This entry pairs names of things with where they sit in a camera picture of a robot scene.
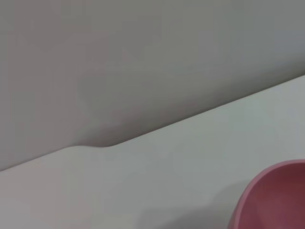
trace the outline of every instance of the white countertop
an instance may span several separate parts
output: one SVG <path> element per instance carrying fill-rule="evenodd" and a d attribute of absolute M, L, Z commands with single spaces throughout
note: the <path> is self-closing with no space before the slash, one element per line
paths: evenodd
<path fill-rule="evenodd" d="M 128 142 L 0 172 L 4 229 L 224 229 L 262 169 L 304 158 L 305 77 Z"/>

